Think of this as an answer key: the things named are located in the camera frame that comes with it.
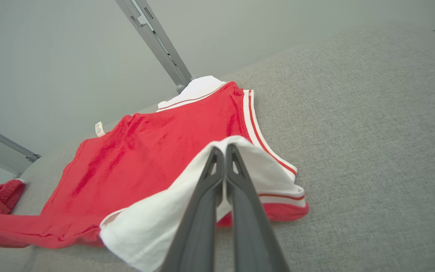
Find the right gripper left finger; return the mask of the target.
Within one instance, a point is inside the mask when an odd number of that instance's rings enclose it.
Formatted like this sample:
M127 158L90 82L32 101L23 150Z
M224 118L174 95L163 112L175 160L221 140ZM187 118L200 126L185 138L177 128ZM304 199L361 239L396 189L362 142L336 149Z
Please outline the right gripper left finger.
M212 148L176 235L162 272L213 272L216 209L222 202L224 155Z

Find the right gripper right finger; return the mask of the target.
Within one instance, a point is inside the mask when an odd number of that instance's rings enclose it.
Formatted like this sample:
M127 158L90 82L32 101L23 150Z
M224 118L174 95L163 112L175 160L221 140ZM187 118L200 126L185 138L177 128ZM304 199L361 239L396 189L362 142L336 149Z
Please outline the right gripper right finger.
M236 145L225 153L226 199L232 208L236 272L289 272L251 177Z

